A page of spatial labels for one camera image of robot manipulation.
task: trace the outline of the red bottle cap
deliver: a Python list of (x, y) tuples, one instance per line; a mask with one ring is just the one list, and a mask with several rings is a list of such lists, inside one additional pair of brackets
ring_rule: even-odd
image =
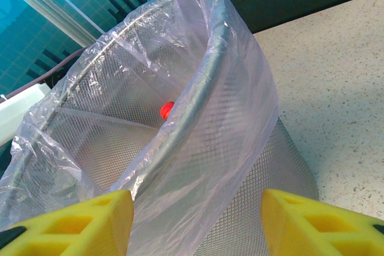
[(167, 120), (169, 113), (175, 103), (173, 101), (170, 101), (168, 103), (165, 103), (164, 106), (160, 109), (160, 116), (164, 119)]

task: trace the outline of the trash can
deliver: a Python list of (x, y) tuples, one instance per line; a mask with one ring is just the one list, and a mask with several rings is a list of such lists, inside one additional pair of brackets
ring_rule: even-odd
[(266, 255), (262, 191), (317, 198), (278, 120), (269, 65), (229, 0), (132, 11), (30, 109), (12, 154), (0, 227), (129, 189), (129, 255)]

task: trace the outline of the plastic wrinkle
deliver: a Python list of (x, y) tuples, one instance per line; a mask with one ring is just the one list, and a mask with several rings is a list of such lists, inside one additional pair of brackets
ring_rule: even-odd
[(229, 0), (149, 1), (26, 113), (0, 180), (0, 229), (129, 189), (129, 255), (191, 255), (268, 141), (277, 102)]

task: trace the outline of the trash bag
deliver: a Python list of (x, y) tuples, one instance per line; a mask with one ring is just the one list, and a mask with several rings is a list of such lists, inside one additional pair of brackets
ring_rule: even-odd
[(191, 255), (260, 155), (277, 101), (229, 0), (143, 4), (25, 115), (0, 180), (0, 227), (129, 189), (129, 254)]

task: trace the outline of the speckled floor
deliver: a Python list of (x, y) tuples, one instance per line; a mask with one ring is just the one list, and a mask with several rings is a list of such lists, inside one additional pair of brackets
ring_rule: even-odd
[(320, 200), (384, 219), (384, 0), (350, 1), (255, 36)]

